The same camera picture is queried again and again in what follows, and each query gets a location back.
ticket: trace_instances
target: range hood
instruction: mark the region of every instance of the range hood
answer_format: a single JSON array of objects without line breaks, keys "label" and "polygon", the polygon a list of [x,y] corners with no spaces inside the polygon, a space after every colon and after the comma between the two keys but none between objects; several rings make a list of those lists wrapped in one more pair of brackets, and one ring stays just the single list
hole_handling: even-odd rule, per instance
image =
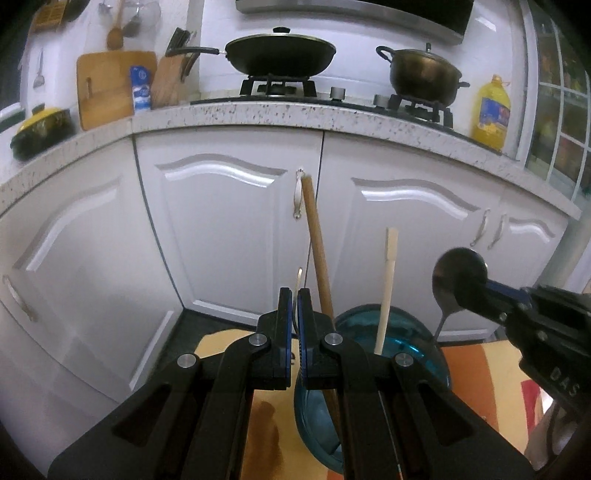
[{"label": "range hood", "polygon": [[474,0],[236,0],[240,12],[328,12],[411,28],[452,45],[464,39]]}]

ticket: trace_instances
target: stove knob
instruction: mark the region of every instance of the stove knob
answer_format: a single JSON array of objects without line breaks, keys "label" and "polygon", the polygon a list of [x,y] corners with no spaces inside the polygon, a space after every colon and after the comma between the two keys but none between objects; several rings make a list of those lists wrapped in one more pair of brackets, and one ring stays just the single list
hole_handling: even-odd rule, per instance
[{"label": "stove knob", "polygon": [[378,108],[388,108],[390,97],[386,95],[374,95],[374,105]]},{"label": "stove knob", "polygon": [[345,89],[338,87],[330,87],[330,99],[341,102],[345,99]]}]

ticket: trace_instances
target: metal handle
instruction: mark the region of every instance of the metal handle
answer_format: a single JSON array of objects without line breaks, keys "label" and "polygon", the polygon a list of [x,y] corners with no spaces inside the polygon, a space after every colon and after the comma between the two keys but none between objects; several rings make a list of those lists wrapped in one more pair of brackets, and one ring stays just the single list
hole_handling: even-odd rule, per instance
[{"label": "metal handle", "polygon": [[16,289],[12,285],[12,282],[10,281],[10,278],[8,278],[8,275],[4,275],[2,277],[2,281],[6,285],[6,288],[10,292],[10,295],[12,296],[12,298],[14,299],[14,301],[17,302],[18,306],[25,313],[25,315],[27,315],[27,317],[29,317],[29,320],[31,320],[32,322],[36,322],[37,321],[37,318],[35,317],[35,314],[29,308],[29,306],[26,304],[26,302],[22,299],[22,297],[18,294],[18,292],[16,291]]},{"label": "metal handle", "polygon": [[41,49],[41,53],[39,54],[39,68],[37,69],[37,76],[41,75],[43,72],[43,48]]},{"label": "metal handle", "polygon": [[[385,47],[384,45],[376,47],[375,51],[380,57],[382,57],[384,60],[388,60],[390,63],[392,63],[392,59],[394,58],[394,55],[396,55],[396,50],[390,47]],[[388,56],[384,53],[385,51],[392,55],[392,59],[388,58]]]},{"label": "metal handle", "polygon": [[301,218],[301,178],[304,175],[301,168],[295,173],[295,192],[294,192],[294,218]]},{"label": "metal handle", "polygon": [[476,237],[474,238],[472,243],[470,243],[471,247],[475,247],[476,244],[478,243],[478,240],[480,240],[482,238],[482,236],[485,234],[486,227],[488,225],[488,216],[489,216],[490,212],[491,212],[490,208],[487,208],[484,211],[484,215],[482,215],[482,222],[480,223],[480,228],[478,229],[478,231],[476,233]]},{"label": "metal handle", "polygon": [[496,229],[495,237],[492,239],[491,244],[488,246],[488,250],[495,246],[495,244],[501,239],[503,233],[505,232],[505,223],[507,221],[507,214],[504,213],[501,217],[501,222],[499,223],[499,228]]},{"label": "metal handle", "polygon": [[225,54],[225,52],[220,51],[218,48],[211,48],[211,47],[179,47],[179,48],[170,48],[164,54],[167,57],[174,57],[176,55],[185,55],[187,53],[210,53],[211,55],[219,55],[220,53]]}]

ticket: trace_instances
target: yellow lid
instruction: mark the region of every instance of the yellow lid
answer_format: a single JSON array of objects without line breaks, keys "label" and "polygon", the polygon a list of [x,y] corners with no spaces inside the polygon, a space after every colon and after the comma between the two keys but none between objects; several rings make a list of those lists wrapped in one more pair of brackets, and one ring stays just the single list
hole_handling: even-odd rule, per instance
[{"label": "yellow lid", "polygon": [[25,130],[27,127],[30,127],[32,124],[34,124],[35,122],[38,122],[39,120],[53,115],[54,113],[57,112],[61,112],[61,108],[58,107],[51,107],[51,108],[44,108],[43,110],[41,110],[40,112],[35,113],[35,115],[33,115],[30,118],[27,118],[22,125],[20,126],[20,128],[18,129],[19,132],[22,132],[23,130]]}]

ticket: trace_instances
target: metal screw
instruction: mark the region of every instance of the metal screw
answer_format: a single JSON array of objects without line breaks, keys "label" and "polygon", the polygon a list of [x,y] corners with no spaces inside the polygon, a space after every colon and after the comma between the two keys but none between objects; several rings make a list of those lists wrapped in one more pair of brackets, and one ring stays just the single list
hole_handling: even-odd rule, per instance
[{"label": "metal screw", "polygon": [[267,336],[263,333],[253,333],[248,337],[248,343],[253,346],[261,346],[267,342]]},{"label": "metal screw", "polygon": [[340,343],[343,343],[343,337],[336,332],[327,333],[324,337],[324,341],[329,345],[338,345]]},{"label": "metal screw", "polygon": [[413,356],[406,352],[397,353],[394,359],[401,367],[410,367],[414,363]]},{"label": "metal screw", "polygon": [[197,358],[192,353],[184,353],[177,358],[177,365],[180,368],[190,368],[197,362]]}]

